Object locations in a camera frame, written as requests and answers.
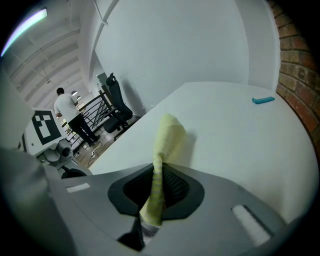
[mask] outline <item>chair backrest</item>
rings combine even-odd
[[[106,85],[109,86],[109,91],[112,96],[113,105],[122,113],[133,114],[130,108],[128,108],[121,95],[119,83],[114,76],[114,73],[111,73],[110,76],[106,79]]]

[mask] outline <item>fluorescent light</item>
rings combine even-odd
[[[6,42],[2,52],[1,57],[5,54],[6,50],[12,45],[12,43],[28,28],[30,28],[33,24],[37,23],[38,21],[42,20],[44,17],[47,16],[47,9],[44,8],[34,15],[32,15],[30,18],[28,18],[25,22],[20,24],[12,33],[12,35],[9,37],[9,40]]]

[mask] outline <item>office chair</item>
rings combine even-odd
[[[114,140],[116,140],[117,137],[119,137],[129,128],[127,120],[133,117],[133,112],[125,105],[122,99],[120,86],[116,77],[114,76],[114,73],[111,73],[110,76],[106,79],[106,85],[109,87],[113,107],[116,108],[118,112],[114,112],[110,116],[110,118],[104,122],[103,128],[107,133],[112,133],[116,129],[120,131],[120,127],[122,127],[122,132],[119,132],[114,137]]]

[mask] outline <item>twisted yellow cloth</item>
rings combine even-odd
[[[153,148],[153,177],[151,193],[140,215],[146,223],[160,226],[164,207],[162,163],[171,163],[178,155],[186,136],[185,128],[171,114],[165,114],[159,124]]]

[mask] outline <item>man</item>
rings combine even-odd
[[[87,142],[89,147],[93,147],[95,142],[99,140],[100,135],[96,136],[91,131],[85,119],[76,108],[78,102],[73,99],[70,93],[65,93],[63,88],[58,88],[56,94],[58,94],[58,98],[54,102],[55,115],[58,118],[63,116],[70,128]]]

